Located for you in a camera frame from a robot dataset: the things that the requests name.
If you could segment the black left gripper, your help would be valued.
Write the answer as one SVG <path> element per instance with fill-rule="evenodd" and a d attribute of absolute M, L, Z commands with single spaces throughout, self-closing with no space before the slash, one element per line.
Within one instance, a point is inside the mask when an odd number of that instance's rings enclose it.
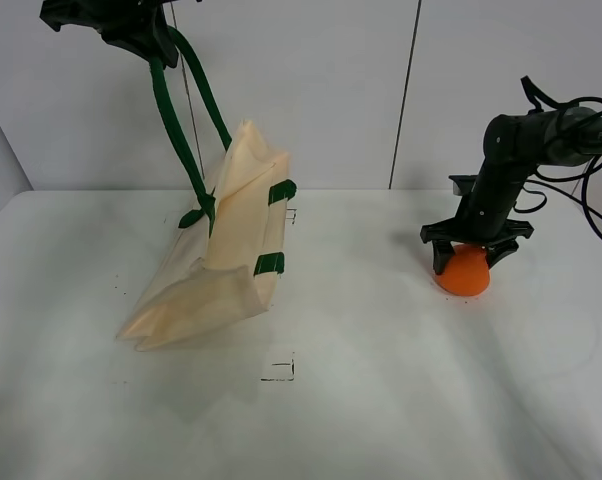
<path fill-rule="evenodd" d="M 170 37 L 159 0 L 45 0 L 40 18 L 54 31 L 77 25 L 94 29 L 102 40 L 144 60 L 158 58 L 177 66 L 179 53 Z"/>

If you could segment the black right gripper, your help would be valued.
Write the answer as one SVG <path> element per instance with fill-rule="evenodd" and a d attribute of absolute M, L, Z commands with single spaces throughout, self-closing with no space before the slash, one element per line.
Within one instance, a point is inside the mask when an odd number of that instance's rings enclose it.
<path fill-rule="evenodd" d="M 461 200 L 453 217 L 421 227 L 423 243 L 432 242 L 433 270 L 442 275 L 455 256 L 451 242 L 484 246 L 489 269 L 516 253 L 517 237 L 529 239 L 534 228 L 527 221 L 509 219 L 523 189 L 522 181 L 507 182 L 481 175 L 450 175 L 453 192 Z"/>

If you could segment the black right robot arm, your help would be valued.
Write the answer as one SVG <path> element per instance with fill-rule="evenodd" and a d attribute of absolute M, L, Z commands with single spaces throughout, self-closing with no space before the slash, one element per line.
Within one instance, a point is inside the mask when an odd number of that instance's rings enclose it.
<path fill-rule="evenodd" d="M 529 222 L 508 218 L 526 181 L 540 166 L 576 167 L 602 155 L 602 111 L 564 106 L 499 115 L 485 131 L 483 154 L 478 174 L 450 177 L 461 198 L 455 216 L 421 228 L 437 275 L 455 255 L 455 243 L 484 248 L 489 267 L 516 252 L 517 239 L 533 234 Z"/>

